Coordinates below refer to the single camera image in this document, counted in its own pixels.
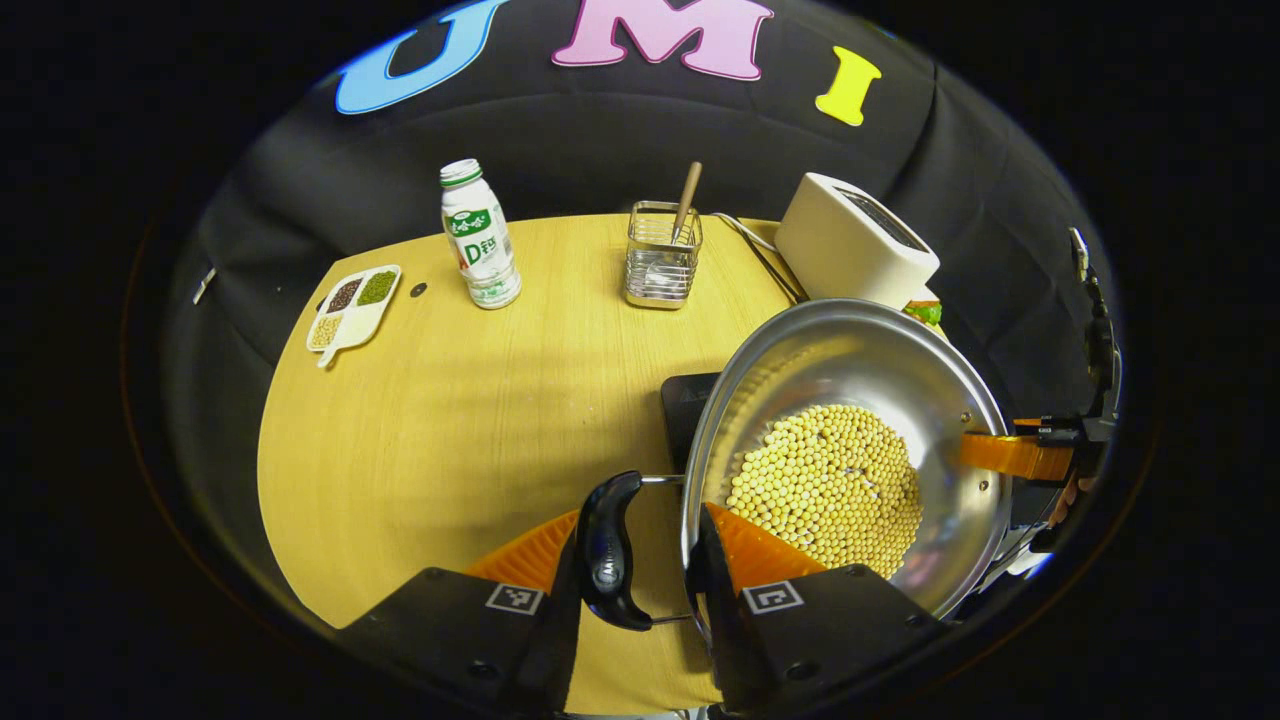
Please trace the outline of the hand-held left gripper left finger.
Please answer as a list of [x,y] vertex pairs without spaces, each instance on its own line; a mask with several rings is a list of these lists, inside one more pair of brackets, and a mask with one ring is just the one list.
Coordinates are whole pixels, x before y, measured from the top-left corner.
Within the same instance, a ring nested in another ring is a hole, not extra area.
[[511,714],[564,710],[581,600],[579,511],[543,523],[463,571],[426,568],[335,634],[421,687]]

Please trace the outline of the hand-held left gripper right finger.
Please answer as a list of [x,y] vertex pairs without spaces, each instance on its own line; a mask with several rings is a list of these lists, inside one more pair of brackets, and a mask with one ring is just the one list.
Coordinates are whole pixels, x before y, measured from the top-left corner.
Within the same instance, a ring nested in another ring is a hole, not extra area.
[[701,506],[692,580],[723,714],[863,697],[947,629],[867,565],[824,568],[716,503]]

